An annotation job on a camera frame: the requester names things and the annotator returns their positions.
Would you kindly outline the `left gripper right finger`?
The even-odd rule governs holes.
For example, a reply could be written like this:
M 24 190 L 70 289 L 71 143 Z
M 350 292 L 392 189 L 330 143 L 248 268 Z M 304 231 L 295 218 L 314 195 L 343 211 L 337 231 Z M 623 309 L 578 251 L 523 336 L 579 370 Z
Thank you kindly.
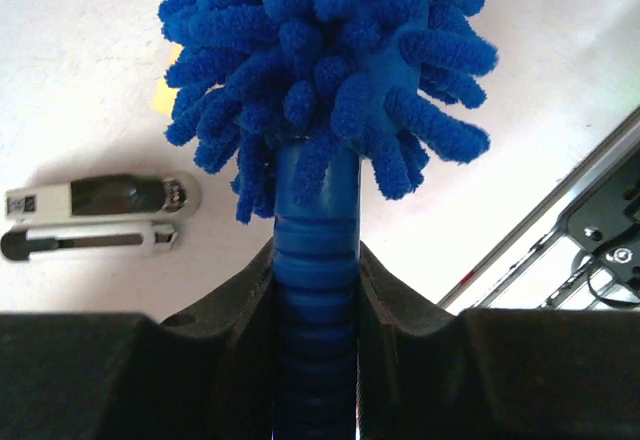
M 365 439 L 635 439 L 639 317 L 468 309 L 452 315 L 360 258 Z

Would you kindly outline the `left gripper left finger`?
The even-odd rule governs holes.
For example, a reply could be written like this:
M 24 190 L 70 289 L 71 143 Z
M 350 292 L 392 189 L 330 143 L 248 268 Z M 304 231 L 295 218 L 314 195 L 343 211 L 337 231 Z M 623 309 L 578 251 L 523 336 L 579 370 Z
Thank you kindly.
M 161 322 L 135 313 L 5 314 L 5 439 L 267 439 L 271 261 Z

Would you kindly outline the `blue microfiber duster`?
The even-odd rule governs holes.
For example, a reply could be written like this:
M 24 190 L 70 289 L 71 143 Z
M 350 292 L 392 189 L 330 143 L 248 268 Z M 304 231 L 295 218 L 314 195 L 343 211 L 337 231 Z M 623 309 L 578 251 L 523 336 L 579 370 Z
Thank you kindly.
M 195 164 L 238 172 L 236 217 L 274 222 L 276 439 L 356 433 L 361 163 L 399 200 L 431 155 L 466 164 L 480 127 L 443 111 L 486 99 L 496 48 L 470 25 L 485 0 L 164 0 L 180 46 L 166 132 Z

